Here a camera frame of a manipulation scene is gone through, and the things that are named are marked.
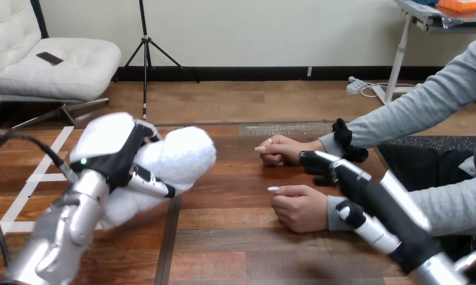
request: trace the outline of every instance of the white plush mitten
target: white plush mitten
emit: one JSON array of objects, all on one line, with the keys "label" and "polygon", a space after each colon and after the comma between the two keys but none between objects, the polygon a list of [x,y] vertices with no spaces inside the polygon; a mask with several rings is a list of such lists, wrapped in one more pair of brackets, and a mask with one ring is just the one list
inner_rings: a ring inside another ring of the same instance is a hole
[{"label": "white plush mitten", "polygon": [[[195,126],[177,129],[162,141],[144,145],[135,162],[176,190],[176,196],[190,189],[214,165],[216,150],[208,134]],[[115,189],[103,206],[100,224],[112,229],[136,214],[169,200],[157,193],[131,186]]]}]

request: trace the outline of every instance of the wooden table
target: wooden table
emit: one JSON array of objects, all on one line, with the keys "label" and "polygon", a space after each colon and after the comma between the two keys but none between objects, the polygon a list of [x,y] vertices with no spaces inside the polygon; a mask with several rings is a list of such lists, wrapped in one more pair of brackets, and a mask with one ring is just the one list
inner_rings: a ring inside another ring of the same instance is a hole
[{"label": "wooden table", "polygon": [[[215,166],[181,197],[111,232],[96,230],[73,284],[411,284],[393,262],[353,233],[298,234],[279,224],[266,188],[313,186],[313,176],[301,167],[263,167],[253,148],[271,136],[268,125],[201,128],[215,142]],[[280,130],[311,141],[327,128]],[[51,145],[62,130],[26,132]],[[68,159],[81,134],[72,129],[59,154]],[[24,141],[0,149],[0,218],[26,190],[42,158]],[[360,167],[377,179],[385,172],[373,150]],[[43,173],[6,234],[12,257],[30,236],[27,227],[65,189],[66,181],[45,181],[55,177],[48,173],[58,173],[54,165]],[[318,190],[338,195],[335,189]],[[4,270],[0,253],[0,276]]]}]

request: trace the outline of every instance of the white armchair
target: white armchair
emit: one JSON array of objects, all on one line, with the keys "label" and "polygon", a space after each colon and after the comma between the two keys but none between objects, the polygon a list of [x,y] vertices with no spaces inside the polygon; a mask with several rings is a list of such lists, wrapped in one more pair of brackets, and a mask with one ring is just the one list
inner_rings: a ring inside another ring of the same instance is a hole
[{"label": "white armchair", "polygon": [[[64,61],[53,66],[36,56],[41,52]],[[95,99],[109,86],[120,58],[119,48],[104,40],[41,39],[30,0],[0,0],[0,102],[61,103],[15,128],[58,115],[77,126],[69,112],[109,102]]]}]

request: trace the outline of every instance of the tripod stand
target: tripod stand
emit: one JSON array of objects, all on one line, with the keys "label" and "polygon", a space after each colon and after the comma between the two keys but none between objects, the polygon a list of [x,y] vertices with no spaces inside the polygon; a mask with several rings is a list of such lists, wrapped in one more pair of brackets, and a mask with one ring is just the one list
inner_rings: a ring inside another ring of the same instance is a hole
[{"label": "tripod stand", "polygon": [[[149,51],[149,44],[153,45],[162,54],[164,54],[169,60],[171,60],[174,64],[176,64],[180,68],[180,70],[184,70],[185,72],[187,72],[187,70],[183,69],[183,67],[178,62],[176,62],[175,59],[173,59],[168,53],[162,50],[156,43],[153,42],[153,40],[149,36],[147,36],[147,27],[145,26],[144,1],[138,0],[138,3],[140,4],[140,16],[142,18],[142,28],[144,30],[144,37],[142,38],[140,45],[138,45],[133,55],[129,58],[128,62],[125,65],[125,68],[128,67],[130,62],[135,57],[135,55],[137,55],[140,48],[144,46],[144,116],[143,118],[145,120],[147,119],[147,77],[148,77],[149,71],[152,71],[154,69],[153,65],[151,64],[151,52]],[[193,74],[192,72],[189,72],[189,75],[197,83],[199,83],[199,79],[195,74]]]}]

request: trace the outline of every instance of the smartphone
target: smartphone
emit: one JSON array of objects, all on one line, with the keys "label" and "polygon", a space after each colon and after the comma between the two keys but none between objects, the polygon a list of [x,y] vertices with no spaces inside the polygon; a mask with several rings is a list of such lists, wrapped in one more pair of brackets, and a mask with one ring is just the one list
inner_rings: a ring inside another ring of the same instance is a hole
[{"label": "smartphone", "polygon": [[45,61],[49,62],[52,65],[58,65],[64,61],[63,59],[57,58],[49,52],[41,52],[37,54],[37,57],[44,59]]}]

